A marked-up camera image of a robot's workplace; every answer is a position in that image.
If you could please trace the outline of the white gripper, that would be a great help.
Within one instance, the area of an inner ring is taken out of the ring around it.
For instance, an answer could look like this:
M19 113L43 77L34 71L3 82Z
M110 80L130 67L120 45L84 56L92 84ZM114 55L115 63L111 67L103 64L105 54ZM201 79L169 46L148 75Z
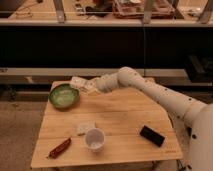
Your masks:
M106 74L96 79L96 87L103 93L111 92L119 88L117 74Z

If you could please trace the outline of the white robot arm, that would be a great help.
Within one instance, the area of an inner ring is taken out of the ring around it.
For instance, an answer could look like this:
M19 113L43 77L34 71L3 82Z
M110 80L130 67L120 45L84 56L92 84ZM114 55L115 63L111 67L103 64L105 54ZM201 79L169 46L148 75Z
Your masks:
M191 128L186 171L213 171L213 103L206 104L150 82L130 67L98 77L96 85L104 93L122 87L135 88L180 118Z

